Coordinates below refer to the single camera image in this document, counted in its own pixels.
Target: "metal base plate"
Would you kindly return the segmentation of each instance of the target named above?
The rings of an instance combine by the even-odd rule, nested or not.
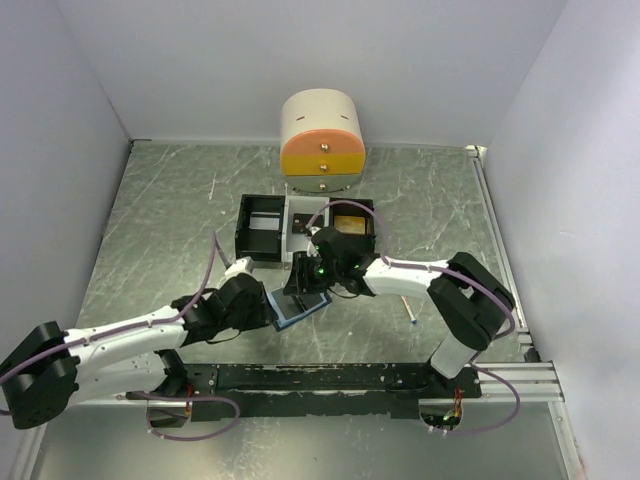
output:
[[[243,417],[389,414],[417,418],[421,399],[453,401],[460,387],[466,398],[481,395],[478,375],[465,368],[442,381],[423,363],[319,365],[186,365],[197,395],[220,395],[237,402]],[[228,406],[194,403],[192,421],[233,416]]]

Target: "black box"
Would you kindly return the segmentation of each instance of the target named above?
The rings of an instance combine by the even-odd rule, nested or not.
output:
[[[236,226],[236,258],[282,261],[283,195],[242,195]]]

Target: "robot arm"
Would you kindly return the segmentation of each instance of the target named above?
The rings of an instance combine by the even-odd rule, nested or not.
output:
[[[503,311],[483,293],[466,295],[466,283],[441,271],[459,272],[495,295],[509,310],[515,306],[511,293],[472,255],[457,253],[451,260],[407,262],[354,248],[348,235],[333,227],[316,231],[307,252],[296,252],[292,274],[284,292],[300,295],[325,291],[336,283],[355,295],[404,295],[430,297],[450,333],[429,360],[430,366],[447,379],[486,350],[505,322]]]
[[[63,332],[56,322],[49,322],[35,328],[0,364],[0,377],[44,350],[69,347],[2,384],[14,426],[33,428],[70,405],[115,393],[144,390],[173,396],[184,391],[186,371],[176,348],[212,340],[229,328],[242,332],[273,321],[264,286],[249,274],[247,261],[236,262],[230,270],[219,289],[208,290],[206,299],[200,298],[176,321],[167,320],[191,296],[103,327]]]

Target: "metal floor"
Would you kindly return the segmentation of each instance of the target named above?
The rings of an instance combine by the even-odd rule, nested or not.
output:
[[[389,255],[414,260],[469,251],[509,281],[487,216],[478,166],[459,148],[372,148],[362,183],[342,196],[372,198],[392,233]],[[194,292],[210,231],[233,252],[243,193],[292,194],[278,149],[137,143],[118,193],[79,327],[135,317]],[[212,276],[217,284],[218,265]],[[276,288],[286,271],[261,271]],[[426,360],[446,327],[429,301],[413,301],[412,326],[398,297],[336,299],[314,318],[277,334],[262,329],[215,347],[181,349],[186,362],[401,362]],[[479,360],[522,362],[517,335]],[[419,420],[386,416],[247,418],[198,443],[147,434],[142,406],[94,402],[50,422],[33,479],[565,479],[551,403],[525,403],[509,425],[482,435],[442,438]],[[507,416],[513,404],[467,403],[462,428]],[[176,434],[203,434],[217,422]]]

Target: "gray marble surface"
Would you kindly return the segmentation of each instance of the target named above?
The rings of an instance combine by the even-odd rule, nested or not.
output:
[[[113,207],[78,327],[136,317],[199,286],[217,230],[228,255],[243,193],[293,194],[279,149],[136,143]],[[496,252],[472,165],[463,149],[370,148],[362,181],[334,196],[372,198],[389,230],[388,254],[439,260],[468,251],[498,276]],[[223,272],[214,268],[210,285]],[[288,271],[257,270],[267,289]],[[447,333],[430,300],[411,300],[411,325],[397,296],[335,298],[326,309],[277,333],[245,332],[216,346],[181,349],[186,362],[424,361]],[[495,342],[481,362],[522,361],[515,335]]]

